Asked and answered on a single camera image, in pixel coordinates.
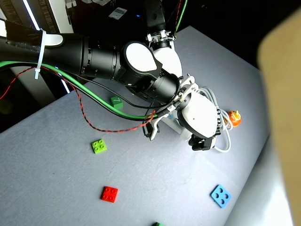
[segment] lime green lego brick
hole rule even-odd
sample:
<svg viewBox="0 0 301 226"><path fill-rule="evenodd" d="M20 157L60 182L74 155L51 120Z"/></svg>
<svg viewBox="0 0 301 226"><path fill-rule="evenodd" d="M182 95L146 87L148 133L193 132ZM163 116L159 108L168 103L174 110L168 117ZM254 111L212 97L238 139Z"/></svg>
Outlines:
<svg viewBox="0 0 301 226"><path fill-rule="evenodd" d="M120 97L112 97L111 103L112 103L112 106L117 110L120 110L123 108L123 102L121 101Z"/></svg>
<svg viewBox="0 0 301 226"><path fill-rule="evenodd" d="M97 140L91 143L95 154L99 154L105 150L107 150L107 146L105 145L103 140Z"/></svg>

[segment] lego brick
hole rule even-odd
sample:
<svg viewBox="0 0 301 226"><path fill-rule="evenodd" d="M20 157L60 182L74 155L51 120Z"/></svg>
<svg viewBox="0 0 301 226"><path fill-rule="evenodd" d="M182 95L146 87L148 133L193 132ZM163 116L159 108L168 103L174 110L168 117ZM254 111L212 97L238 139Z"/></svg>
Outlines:
<svg viewBox="0 0 301 226"><path fill-rule="evenodd" d="M106 186L103 188L103 194L101 196L101 199L108 202L115 202L117 193L118 193L117 188Z"/></svg>
<svg viewBox="0 0 301 226"><path fill-rule="evenodd" d="M99 154L105 150L107 150L107 146L105 145L103 140L97 140L91 143L95 154Z"/></svg>
<svg viewBox="0 0 301 226"><path fill-rule="evenodd" d="M111 103L112 103L112 106L117 110L120 110L123 108L123 102L120 97L112 97Z"/></svg>
<svg viewBox="0 0 301 226"><path fill-rule="evenodd" d="M211 192L211 197L221 208L225 208L232 196L223 186L218 185Z"/></svg>

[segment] orange toy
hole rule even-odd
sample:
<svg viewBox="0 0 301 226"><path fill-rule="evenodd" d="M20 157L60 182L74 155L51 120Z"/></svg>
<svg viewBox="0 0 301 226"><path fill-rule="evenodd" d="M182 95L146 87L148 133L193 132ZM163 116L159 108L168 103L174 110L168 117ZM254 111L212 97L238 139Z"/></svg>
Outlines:
<svg viewBox="0 0 301 226"><path fill-rule="evenodd" d="M228 112L228 115L230 117L230 121L233 124L233 127L236 127L241 123L241 115L238 111L230 111Z"/></svg>

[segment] red wire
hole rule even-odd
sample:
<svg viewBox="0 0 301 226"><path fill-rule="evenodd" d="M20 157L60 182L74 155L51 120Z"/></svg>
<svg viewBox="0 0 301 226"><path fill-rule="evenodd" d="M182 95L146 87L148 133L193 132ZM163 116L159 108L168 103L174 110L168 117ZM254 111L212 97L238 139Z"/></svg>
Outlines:
<svg viewBox="0 0 301 226"><path fill-rule="evenodd" d="M89 126L91 126L93 129L95 129L95 130L97 130L97 131L100 131L100 132L108 132L108 133L124 133L124 132L127 132L127 131L134 131L134 130L137 130L138 128L140 128L140 127L145 126L146 124L148 124L148 123L149 123L151 120L153 120L153 118L154 118L154 115L155 115L156 111L153 111L152 114L145 116L145 119L150 118L150 119L148 119L145 123L140 124L140 125L135 126L135 127L132 127L132 128L128 128L128 129L119 129L119 130L99 129L99 128L95 127L94 125L92 125L92 123L91 123L91 122L89 121L89 119L87 118L86 113L85 113L85 111L84 111L84 105L83 105L83 103L82 103L81 95L80 95L80 93L78 92L78 90L77 90L77 89L76 89L69 81L67 81L63 76L61 76L61 77L62 77L62 79L63 79L66 83L68 83L68 84L72 87L72 89L75 90L77 96L79 97L79 105L80 105L80 109L81 109L81 112L82 112L82 114L83 114L83 117L84 117L85 121L89 124Z"/></svg>
<svg viewBox="0 0 301 226"><path fill-rule="evenodd" d="M27 68L26 70L24 70L24 71L20 72L19 74L17 74L17 75L15 76L15 78L9 83L9 86L6 88L6 90L5 90L5 92L2 94L2 96L0 96L0 100L8 93L9 89L11 88L11 85L16 81L16 79L17 79L21 74L23 74L23 73L25 73L25 72L31 70L32 68L33 68L33 67Z"/></svg>
<svg viewBox="0 0 301 226"><path fill-rule="evenodd" d="M175 20L175 26L177 26L177 23L178 23L178 17L179 17L181 2L182 2L182 0L180 0L180 3L179 3L178 12L177 12L177 18Z"/></svg>

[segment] gray table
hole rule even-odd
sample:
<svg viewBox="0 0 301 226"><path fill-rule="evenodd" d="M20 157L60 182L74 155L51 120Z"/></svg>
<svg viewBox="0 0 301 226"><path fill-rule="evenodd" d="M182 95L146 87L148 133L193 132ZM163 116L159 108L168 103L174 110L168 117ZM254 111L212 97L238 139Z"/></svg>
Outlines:
<svg viewBox="0 0 301 226"><path fill-rule="evenodd" d="M176 49L184 74L212 88L225 110L240 110L243 123L230 132L231 151L193 152L162 122L152 142L141 130L100 133L83 120L72 92L0 134L1 225L225 223L269 133L260 72L192 27L178 34ZM143 104L121 85L101 82ZM111 97L89 87L106 100ZM87 97L83 102L88 118L100 128L138 124L110 114ZM144 114L128 106L125 111ZM108 150L95 155L90 143L100 138ZM223 136L218 145L224 145ZM209 196L217 184L232 195L224 209ZM100 200L103 186L119 189L115 203Z"/></svg>

